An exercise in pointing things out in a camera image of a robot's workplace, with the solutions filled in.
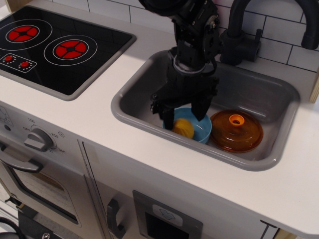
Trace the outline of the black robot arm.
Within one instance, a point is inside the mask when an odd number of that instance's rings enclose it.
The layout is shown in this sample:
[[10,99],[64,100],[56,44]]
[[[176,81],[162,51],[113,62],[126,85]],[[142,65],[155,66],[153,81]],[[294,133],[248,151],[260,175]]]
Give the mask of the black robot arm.
[[151,111],[171,130],[174,110],[191,104],[201,121],[217,94],[215,56],[221,51],[217,7],[211,0],[142,0],[143,7],[174,23],[177,46],[167,53],[166,83],[151,95]]

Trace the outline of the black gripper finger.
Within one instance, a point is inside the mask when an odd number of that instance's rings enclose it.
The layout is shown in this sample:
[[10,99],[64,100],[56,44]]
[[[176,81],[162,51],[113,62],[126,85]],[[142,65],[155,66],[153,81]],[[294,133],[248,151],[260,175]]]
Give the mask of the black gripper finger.
[[164,107],[162,111],[162,119],[165,129],[172,130],[174,124],[174,108]]
[[203,94],[191,100],[191,111],[197,120],[202,120],[205,117],[213,97],[213,94]]

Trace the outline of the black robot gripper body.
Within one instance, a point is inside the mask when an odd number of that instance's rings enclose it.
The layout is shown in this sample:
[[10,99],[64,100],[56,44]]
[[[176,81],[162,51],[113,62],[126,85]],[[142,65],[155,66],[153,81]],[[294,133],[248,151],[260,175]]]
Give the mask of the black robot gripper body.
[[191,104],[198,95],[217,95],[219,78],[214,76],[216,63],[207,65],[211,71],[199,74],[185,74],[175,69],[174,55],[167,55],[166,81],[164,85],[151,95],[151,112],[162,116],[164,107],[179,108]]

